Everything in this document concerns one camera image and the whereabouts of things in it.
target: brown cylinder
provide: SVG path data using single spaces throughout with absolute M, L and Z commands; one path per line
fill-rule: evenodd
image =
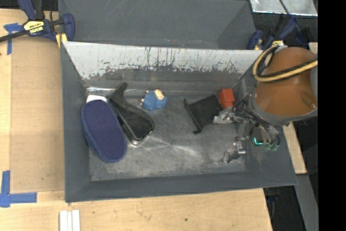
M 262 75 L 286 70 L 315 59 L 304 48 L 289 47 L 274 54 Z M 301 116 L 317 108 L 317 99 L 310 82 L 311 70 L 276 82 L 258 82 L 254 93 L 257 105 L 267 113 L 277 116 Z

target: bin floor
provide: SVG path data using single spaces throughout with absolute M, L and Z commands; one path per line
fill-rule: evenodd
M 131 179 L 140 177 L 229 173 L 245 170 L 243 156 L 224 163 L 225 151 L 232 147 L 238 135 L 238 123 L 210 124 L 199 134 L 192 118 L 184 107 L 204 97 L 201 95 L 166 94 L 164 108 L 147 111 L 155 121 L 155 129 L 139 146 L 128 141 L 124 159 L 105 163 L 90 151 L 90 178 L 92 181 Z M 141 98 L 127 96 L 127 101 L 140 107 Z

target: green light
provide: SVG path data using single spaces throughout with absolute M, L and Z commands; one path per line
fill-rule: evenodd
M 256 137 L 254 137 L 254 142 L 255 142 L 255 145 L 257 146 L 261 146 L 263 144 L 263 142 L 258 142 Z

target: yellow cable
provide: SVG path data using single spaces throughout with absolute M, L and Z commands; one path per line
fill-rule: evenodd
M 300 67 L 298 69 L 291 70 L 291 71 L 279 74 L 277 76 L 269 76 L 269 77 L 259 77 L 259 76 L 257 76 L 256 73 L 257 73 L 257 67 L 258 67 L 259 63 L 261 62 L 263 57 L 266 55 L 266 53 L 268 51 L 270 51 L 271 48 L 277 47 L 276 43 L 277 42 L 274 42 L 273 45 L 270 48 L 268 48 L 266 51 L 262 52 L 261 55 L 258 57 L 258 59 L 255 61 L 254 67 L 252 68 L 252 74 L 253 74 L 253 76 L 255 77 L 256 80 L 258 80 L 260 82 L 276 81 L 276 80 L 279 80 L 279 79 L 290 77 L 290 76 L 295 75 L 295 74 L 299 74 L 299 73 L 301 73 L 303 71 L 312 69 L 312 68 L 314 68 L 314 67 L 316 67 L 318 65 L 317 61 L 313 61 L 313 62 L 311 62 L 309 64 L 306 64 L 306 65 L 304 65 L 304 66 L 302 66 L 302 67 Z

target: yellow label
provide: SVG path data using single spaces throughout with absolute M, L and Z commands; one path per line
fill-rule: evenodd
M 44 22 L 43 21 L 28 21 L 24 25 L 24 29 L 26 31 L 30 30 L 30 33 L 35 33 L 35 32 L 38 32 L 38 31 L 42 31 L 43 30 L 43 26 L 44 26 Z

